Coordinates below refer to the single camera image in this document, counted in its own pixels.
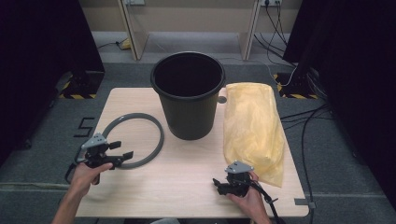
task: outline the rubber ring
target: rubber ring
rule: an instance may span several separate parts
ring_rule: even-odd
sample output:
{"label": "rubber ring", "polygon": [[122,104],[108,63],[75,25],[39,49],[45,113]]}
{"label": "rubber ring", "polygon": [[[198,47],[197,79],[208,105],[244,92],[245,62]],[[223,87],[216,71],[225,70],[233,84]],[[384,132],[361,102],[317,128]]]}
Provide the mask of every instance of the rubber ring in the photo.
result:
{"label": "rubber ring", "polygon": [[104,138],[107,138],[108,134],[111,132],[111,130],[113,130],[114,127],[116,127],[118,124],[120,124],[128,119],[148,119],[148,120],[150,120],[155,125],[157,125],[157,127],[160,130],[161,136],[160,136],[160,141],[158,142],[158,145],[146,158],[144,158],[141,161],[136,161],[133,163],[128,163],[128,164],[123,163],[121,166],[117,167],[119,169],[134,169],[136,167],[142,166],[142,165],[148,163],[149,161],[152,161],[152,159],[154,159],[158,155],[158,153],[160,153],[161,149],[163,148],[164,134],[163,134],[163,127],[161,126],[161,123],[158,120],[156,120],[154,117],[152,117],[151,115],[144,114],[144,113],[126,114],[126,115],[123,115],[117,119],[114,119],[111,123],[109,123],[107,125],[107,127],[105,128],[105,130],[102,133],[102,136]]}

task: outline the yellow bag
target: yellow bag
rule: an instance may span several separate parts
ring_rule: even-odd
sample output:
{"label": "yellow bag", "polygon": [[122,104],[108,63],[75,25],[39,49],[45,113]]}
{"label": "yellow bag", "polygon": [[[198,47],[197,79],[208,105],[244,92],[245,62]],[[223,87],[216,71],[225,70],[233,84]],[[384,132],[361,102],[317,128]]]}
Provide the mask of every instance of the yellow bag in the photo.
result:
{"label": "yellow bag", "polygon": [[285,139],[274,92],[261,83],[226,86],[224,156],[254,167],[260,181],[282,187]]}

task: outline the table top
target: table top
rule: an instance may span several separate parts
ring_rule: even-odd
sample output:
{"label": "table top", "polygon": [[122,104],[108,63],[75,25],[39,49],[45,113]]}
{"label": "table top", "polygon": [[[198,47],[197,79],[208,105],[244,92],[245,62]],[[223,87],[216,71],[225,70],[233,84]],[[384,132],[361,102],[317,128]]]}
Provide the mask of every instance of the table top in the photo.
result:
{"label": "table top", "polygon": [[[220,96],[226,96],[222,89]],[[107,171],[101,182],[83,198],[77,217],[246,217],[236,204],[219,195],[212,178],[226,183],[229,165],[223,155],[223,119],[226,104],[218,104],[211,132],[202,139],[185,141],[169,131],[158,94],[152,88],[116,88],[111,91],[96,127],[101,133],[114,119],[130,113],[146,113],[156,118],[164,130],[163,149],[149,163],[131,169]],[[160,132],[145,119],[122,122],[107,137],[121,141],[121,148],[107,155],[133,151],[131,161],[140,161],[157,146]],[[304,217],[304,192],[286,141],[282,188],[262,184],[273,198],[280,217]],[[271,217],[269,204],[265,204]]]}

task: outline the bucket rim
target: bucket rim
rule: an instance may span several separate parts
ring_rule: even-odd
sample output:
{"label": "bucket rim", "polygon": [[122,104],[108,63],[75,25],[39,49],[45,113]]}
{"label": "bucket rim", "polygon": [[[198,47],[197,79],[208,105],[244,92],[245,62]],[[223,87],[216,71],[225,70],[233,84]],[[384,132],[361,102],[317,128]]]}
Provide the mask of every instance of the bucket rim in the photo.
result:
{"label": "bucket rim", "polygon": [[[191,55],[191,56],[200,56],[203,58],[208,59],[209,61],[212,61],[214,64],[219,66],[219,69],[221,71],[220,74],[220,82],[219,84],[214,87],[212,90],[205,92],[204,94],[200,94],[200,95],[195,95],[195,96],[177,96],[177,95],[173,95],[170,94],[166,91],[163,91],[160,87],[157,86],[157,84],[155,83],[155,76],[154,73],[157,69],[157,67],[162,64],[164,61],[168,61],[171,60],[173,58],[179,57],[179,56],[185,56],[185,55]],[[219,91],[221,90],[221,88],[224,86],[225,83],[225,72],[224,72],[224,67],[223,65],[219,62],[219,60],[201,53],[201,52],[197,52],[197,51],[182,51],[182,52],[178,52],[178,53],[174,53],[171,54],[169,56],[166,56],[162,59],[160,59],[153,67],[153,69],[151,70],[151,74],[150,74],[150,82],[151,82],[151,87],[160,95],[163,97],[166,97],[168,99],[174,100],[174,101],[185,101],[185,102],[193,102],[193,101],[198,101],[198,100],[203,100],[205,98],[208,98],[212,95],[215,95],[217,93],[219,93]]]}

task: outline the hand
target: hand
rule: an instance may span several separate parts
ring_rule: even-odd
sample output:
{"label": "hand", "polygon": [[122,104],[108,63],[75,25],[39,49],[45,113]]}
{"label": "hand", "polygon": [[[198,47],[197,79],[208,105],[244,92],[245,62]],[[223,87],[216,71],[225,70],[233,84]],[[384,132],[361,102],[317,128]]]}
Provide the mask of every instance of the hand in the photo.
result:
{"label": "hand", "polygon": [[97,183],[99,174],[110,169],[112,166],[113,163],[106,163],[92,169],[85,163],[80,163],[76,167],[69,190],[64,195],[64,199],[52,220],[52,224],[72,224],[82,197],[88,193],[91,184]]}
{"label": "hand", "polygon": [[[253,181],[259,181],[259,177],[254,172],[250,171],[249,174]],[[230,193],[226,197],[238,204],[241,210],[257,224],[271,223],[262,201],[262,195],[254,188],[250,187],[247,195],[243,198]]]}
{"label": "hand", "polygon": [[69,190],[74,190],[81,197],[85,196],[90,190],[91,184],[95,185],[98,182],[99,174],[112,166],[113,164],[110,162],[96,168],[90,168],[83,162],[79,163],[73,174]]}

